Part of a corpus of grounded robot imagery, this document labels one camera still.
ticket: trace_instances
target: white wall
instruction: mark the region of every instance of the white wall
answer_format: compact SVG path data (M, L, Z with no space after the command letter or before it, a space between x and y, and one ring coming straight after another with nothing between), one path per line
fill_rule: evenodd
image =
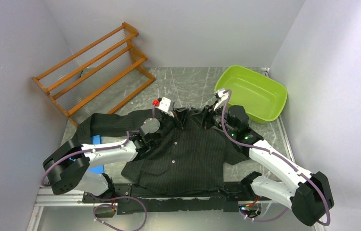
M361 1L306 0L271 65L298 163L325 173L327 230L361 230Z
M45 0L73 51L128 22L148 66L269 67L304 0Z
M0 231L26 230L66 119L31 77L71 55L41 0L0 0Z

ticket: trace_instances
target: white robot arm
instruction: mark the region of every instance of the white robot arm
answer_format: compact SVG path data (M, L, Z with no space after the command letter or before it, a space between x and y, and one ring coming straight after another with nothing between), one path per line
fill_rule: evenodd
M276 201L292 209L304 224L313 225L334 205L327 177L320 172L311 173L275 150L249 127L248 116L242 106L232 106L226 114L229 92L218 90L216 97L213 105L205 106L192 120L202 128L217 127L223 130L237 149L281 180L273 181L253 172L241 181L242 190L250 196L263 196ZM181 113L174 111L173 102L167 98L159 102L156 108L162 112L164 119L145 120L140 130L132 136L127 133L124 141L92 145L70 140L54 152L43 163L53 193L63 194L75 189L103 198L112 197L114 185L109 176L94 174L87 169L142 158L159 145L161 137L174 127L182 127L185 116L179 116Z

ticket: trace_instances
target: green tub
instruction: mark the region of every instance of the green tub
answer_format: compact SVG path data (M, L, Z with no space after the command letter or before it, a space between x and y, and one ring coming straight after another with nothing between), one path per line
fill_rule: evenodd
M241 105L252 121L265 124L280 115L287 101L287 89L270 78L242 66L231 66L221 75L218 89L231 89L231 105Z

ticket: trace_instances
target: black shirt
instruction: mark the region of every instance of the black shirt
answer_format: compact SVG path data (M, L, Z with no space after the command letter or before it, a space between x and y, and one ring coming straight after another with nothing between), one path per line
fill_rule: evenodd
M125 136L151 115L151 110L126 116L93 114L77 127L75 136L81 143L90 143L94 135ZM183 130L174 128L152 154L127 162L121 174L157 194L185 195L222 188L223 163L234 165L247 159L222 131L199 128L187 118Z

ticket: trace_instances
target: scratched metal surface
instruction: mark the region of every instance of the scratched metal surface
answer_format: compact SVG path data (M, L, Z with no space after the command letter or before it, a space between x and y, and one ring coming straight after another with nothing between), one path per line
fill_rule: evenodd
M38 231L112 231L93 221L92 207L45 207ZM262 219L273 218L284 210L283 205L273 204ZM105 222L121 229L134 230L143 220L143 213L117 215L103 218ZM178 211L148 213L142 231L311 231L295 218L289 210L283 217L266 223L244 220L238 213L211 211Z
M251 68L260 72L260 68ZM175 100L175 106L202 107L214 102L214 87L226 67L158 67L149 68L148 71L156 77L156 81L138 94L127 105L122 107L117 113L126 115L134 110L148 109L152 107L152 101L158 97L165 96ZM128 94L137 89L146 81L146 77L138 71L131 71L124 78L119 80L112 87L96 97L87 106L86 110L92 113L107 113L118 102L123 100ZM78 114L76 119L84 120L88 113ZM287 144L283 139L281 127L277 121L267 124L250 122L250 126L262 135L277 151L287 156ZM75 132L75 127L70 123L66 126L64 143ZM102 142L116 142L123 138L102 137ZM125 162L111 163L104 166L105 172L113 178L115 183L129 183L130 181L121 175ZM268 176L272 180L278 180L264 166L252 160L243 161L231 166L224 164L224 181L240 181L250 172L257 171Z

